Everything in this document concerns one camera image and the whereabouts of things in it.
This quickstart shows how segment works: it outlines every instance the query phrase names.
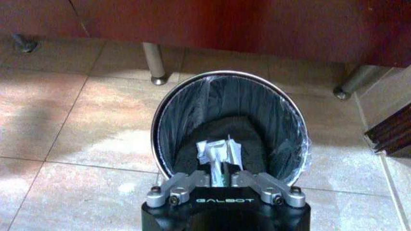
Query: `metal bracket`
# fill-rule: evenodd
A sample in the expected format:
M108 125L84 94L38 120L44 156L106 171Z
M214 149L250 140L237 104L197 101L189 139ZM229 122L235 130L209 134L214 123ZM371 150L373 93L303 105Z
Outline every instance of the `metal bracket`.
M253 175L249 171L241 171L231 176L233 187L251 187L261 195L262 201L271 205L281 205L283 200L293 207L305 207L306 195L298 187L289 187L269 173Z
M210 187L210 175L205 171L195 171L190 176L177 173L162 187L152 187L147 194L148 207L162 207L168 197L171 205L186 203L195 187Z

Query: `wooden cabinet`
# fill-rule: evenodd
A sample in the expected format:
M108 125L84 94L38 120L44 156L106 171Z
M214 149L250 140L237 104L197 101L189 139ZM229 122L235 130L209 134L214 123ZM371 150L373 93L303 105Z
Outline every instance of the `wooden cabinet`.
M3 0L0 32L47 36L86 36L68 0Z
M7 32L84 36L83 22L99 38L411 64L409 0L7 0L0 10Z

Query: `leg foot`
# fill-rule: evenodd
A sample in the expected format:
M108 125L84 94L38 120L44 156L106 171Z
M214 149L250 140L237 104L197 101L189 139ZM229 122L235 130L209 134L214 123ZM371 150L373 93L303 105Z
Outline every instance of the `leg foot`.
M12 37L15 39L15 49L19 50L23 53L31 53L36 47L38 42L36 41L28 41L23 35L12 34Z
M166 74L163 77L154 77L152 76L152 84L160 86L164 85L168 81L170 75Z
M341 87L337 87L334 89L333 93L334 93L335 97L339 98L341 100L347 100L351 97L351 94L345 92Z

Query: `silver rim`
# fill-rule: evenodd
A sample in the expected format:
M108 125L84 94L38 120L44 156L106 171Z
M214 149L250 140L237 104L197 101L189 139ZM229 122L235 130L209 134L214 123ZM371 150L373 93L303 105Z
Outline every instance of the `silver rim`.
M303 114L299 110L299 108L297 107L297 104L294 103L293 99L289 97L289 95L283 92L283 90L281 88L278 88L277 85L274 85L271 82L269 82L266 79L263 79L262 77L259 76L255 76L250 73L246 73L246 72L241 72L241 71L230 71L230 70L221 70L221 71L211 71L211 72L206 72L206 73L202 73L189 79L186 79L182 83L179 83L174 88L173 90L167 93L167 95L164 96L159 106L158 106L158 109L155 111L155 115L154 115L154 120L152 120L152 128L151 128L151 146L152 146L152 153L154 153L154 158L155 158L155 162L156 162L156 165L162 171L162 174L163 176L166 177L166 179L168 180L170 179L170 176L167 174L167 172L164 171L164 168L162 166L162 163L159 161L159 154L156 153L156 148L155 148L155 135L156 135L156 124L155 122L159 120L160 116L162 116L162 113L164 111L164 108L166 108L166 105L168 103L168 101L171 100L173 96L178 93L178 91L181 89L183 89L186 87L186 85L189 85L191 82L195 82L197 80L202 79L203 77L206 76L215 76L215 75L237 75L237 76L241 76L241 77L246 77L246 78L250 78L250 79L254 79L257 80L258 82L261 82L262 84L265 84L267 87L270 87L287 101L289 103L293 105L295 111L297 111L297 114L301 116L302 118L302 121L303 121L303 125L305 125L305 136L309 137L309 132L307 132L307 126L306 126L306 120L305 120L305 117L303 117ZM306 166L306 161L307 161L307 156L305 156L305 159L302 161L302 164L301 164L301 167L302 166ZM295 177L293 178L293 180L290 182L287 182L287 185L291 186L294 185L294 183L297 182L301 174L302 174L302 168L299 169L299 172L297 173Z

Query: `wall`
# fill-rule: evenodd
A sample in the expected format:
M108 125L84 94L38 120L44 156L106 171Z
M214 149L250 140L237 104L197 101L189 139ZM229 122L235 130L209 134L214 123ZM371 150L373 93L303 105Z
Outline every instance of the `wall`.
M357 91L357 98L370 129L411 102L411 66L393 68Z

